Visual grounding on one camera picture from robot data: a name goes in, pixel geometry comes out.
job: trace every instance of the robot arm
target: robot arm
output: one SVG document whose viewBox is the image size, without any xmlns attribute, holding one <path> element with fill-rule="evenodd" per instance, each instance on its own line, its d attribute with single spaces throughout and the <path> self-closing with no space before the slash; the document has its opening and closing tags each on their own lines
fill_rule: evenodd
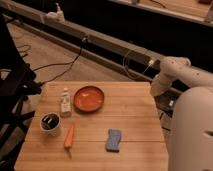
<svg viewBox="0 0 213 171">
<path fill-rule="evenodd" d="M 191 67 L 187 58 L 166 57 L 151 84 L 159 96 L 179 79 L 190 88 L 178 98 L 172 117 L 168 171 L 212 171 L 213 74 Z"/>
<path fill-rule="evenodd" d="M 151 94 L 159 96 L 167 91 L 172 82 L 179 79 L 189 87 L 213 87 L 213 74 L 191 66 L 187 58 L 165 57 L 160 63 L 160 73 L 151 84 Z"/>
</svg>

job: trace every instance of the orange bowl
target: orange bowl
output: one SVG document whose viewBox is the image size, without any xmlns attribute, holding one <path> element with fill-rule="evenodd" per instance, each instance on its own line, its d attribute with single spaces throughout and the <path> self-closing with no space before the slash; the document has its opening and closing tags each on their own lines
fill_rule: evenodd
<svg viewBox="0 0 213 171">
<path fill-rule="evenodd" d="M 104 103 L 103 91 L 95 86 L 86 86 L 79 89 L 74 95 L 74 106 L 82 112 L 94 112 Z"/>
</svg>

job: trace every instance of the white cup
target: white cup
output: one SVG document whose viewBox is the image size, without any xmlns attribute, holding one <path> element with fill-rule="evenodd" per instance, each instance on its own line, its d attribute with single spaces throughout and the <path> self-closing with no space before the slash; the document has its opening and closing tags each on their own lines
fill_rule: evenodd
<svg viewBox="0 0 213 171">
<path fill-rule="evenodd" d="M 40 128 L 43 132 L 54 137 L 60 135 L 60 116 L 56 113 L 45 114 L 40 119 Z"/>
</svg>

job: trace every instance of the carrot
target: carrot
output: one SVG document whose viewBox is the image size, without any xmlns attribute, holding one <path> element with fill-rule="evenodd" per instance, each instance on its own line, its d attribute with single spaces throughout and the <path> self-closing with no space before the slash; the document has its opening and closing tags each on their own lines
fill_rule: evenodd
<svg viewBox="0 0 213 171">
<path fill-rule="evenodd" d="M 67 136 L 64 141 L 64 148 L 69 149 L 72 147 L 73 134 L 74 134 L 74 124 L 72 124 L 68 129 Z"/>
</svg>

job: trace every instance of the small bottle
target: small bottle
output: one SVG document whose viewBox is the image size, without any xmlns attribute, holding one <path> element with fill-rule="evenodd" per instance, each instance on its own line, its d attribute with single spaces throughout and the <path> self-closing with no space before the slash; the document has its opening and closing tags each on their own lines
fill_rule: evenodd
<svg viewBox="0 0 213 171">
<path fill-rule="evenodd" d="M 61 10 L 59 3 L 56 3 L 59 22 L 65 22 L 64 12 Z"/>
<path fill-rule="evenodd" d="M 61 93 L 61 117 L 71 116 L 71 98 L 68 88 L 64 88 Z"/>
</svg>

